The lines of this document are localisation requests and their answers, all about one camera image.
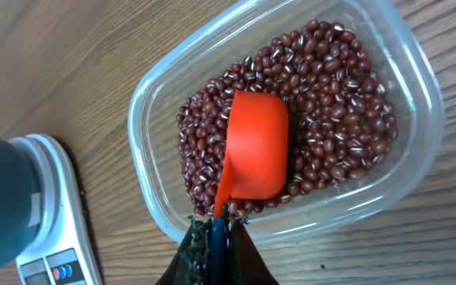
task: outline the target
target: clear plastic container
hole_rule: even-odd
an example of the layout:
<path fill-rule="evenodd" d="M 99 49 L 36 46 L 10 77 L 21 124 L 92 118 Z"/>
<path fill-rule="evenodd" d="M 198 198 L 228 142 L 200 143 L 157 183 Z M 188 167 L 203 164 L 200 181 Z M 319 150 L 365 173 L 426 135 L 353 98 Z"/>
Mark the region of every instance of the clear plastic container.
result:
<path fill-rule="evenodd" d="M 179 44 L 144 76 L 128 117 L 136 170 L 147 207 L 160 228 L 181 241 L 193 205 L 185 195 L 175 121 L 184 99 L 308 20 L 339 21 L 355 31 L 395 104 L 399 138 L 384 165 L 362 180 L 313 191 L 251 214 L 259 245 L 307 238 L 372 215 L 408 194 L 431 167 L 443 137 L 439 85 L 416 39 L 387 0 L 239 2 Z"/>

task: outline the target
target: orange measuring spoon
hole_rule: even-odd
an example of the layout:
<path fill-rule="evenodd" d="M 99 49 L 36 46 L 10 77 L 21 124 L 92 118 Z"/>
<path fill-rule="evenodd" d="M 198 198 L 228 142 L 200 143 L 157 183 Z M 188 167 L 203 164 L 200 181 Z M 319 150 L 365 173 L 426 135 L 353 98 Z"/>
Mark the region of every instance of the orange measuring spoon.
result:
<path fill-rule="evenodd" d="M 277 96 L 235 92 L 215 219 L 230 196 L 264 200 L 279 194 L 286 181 L 288 124 L 287 107 Z"/>

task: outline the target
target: wooden table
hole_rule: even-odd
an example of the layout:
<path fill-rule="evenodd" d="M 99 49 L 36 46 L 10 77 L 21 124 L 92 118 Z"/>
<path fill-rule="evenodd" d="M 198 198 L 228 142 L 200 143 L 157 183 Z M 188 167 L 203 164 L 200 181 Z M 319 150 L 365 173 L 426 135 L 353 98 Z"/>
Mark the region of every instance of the wooden table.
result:
<path fill-rule="evenodd" d="M 71 148 L 107 284 L 152 284 L 177 250 L 135 174 L 126 128 L 133 90 L 233 2 L 0 1 L 0 138 L 44 132 Z M 443 88 L 443 148 L 397 206 L 331 234 L 260 247 L 282 284 L 456 283 L 456 0 L 395 2 Z M 14 264 L 0 270 L 0 285 L 16 283 Z"/>

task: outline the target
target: button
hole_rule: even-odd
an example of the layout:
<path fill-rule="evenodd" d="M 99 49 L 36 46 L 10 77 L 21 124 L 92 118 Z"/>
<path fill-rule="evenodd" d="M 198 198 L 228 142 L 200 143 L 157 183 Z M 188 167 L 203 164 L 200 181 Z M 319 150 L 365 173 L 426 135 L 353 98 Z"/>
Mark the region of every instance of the button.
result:
<path fill-rule="evenodd" d="M 52 274 L 54 275 L 54 279 L 59 280 L 59 270 L 57 270 L 57 268 L 52 270 Z"/>
<path fill-rule="evenodd" d="M 61 275 L 61 279 L 64 279 L 67 276 L 67 270 L 63 266 L 61 266 L 59 268 L 59 274 Z"/>
<path fill-rule="evenodd" d="M 73 272 L 71 270 L 71 266 L 67 265 L 66 266 L 66 277 L 71 277 L 72 274 L 73 274 Z"/>

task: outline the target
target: scoop handle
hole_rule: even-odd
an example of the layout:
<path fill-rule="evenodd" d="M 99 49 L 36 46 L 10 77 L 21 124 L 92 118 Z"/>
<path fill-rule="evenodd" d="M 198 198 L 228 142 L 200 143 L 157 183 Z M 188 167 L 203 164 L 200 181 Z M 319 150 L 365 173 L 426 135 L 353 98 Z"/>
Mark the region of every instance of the scoop handle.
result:
<path fill-rule="evenodd" d="M 225 164 L 222 167 L 221 180 L 219 181 L 218 192 L 215 196 L 214 219 L 221 218 L 222 205 L 228 202 L 228 199 L 230 198 L 231 189 L 234 186 L 234 177 L 232 171 L 230 152 L 226 148 Z"/>

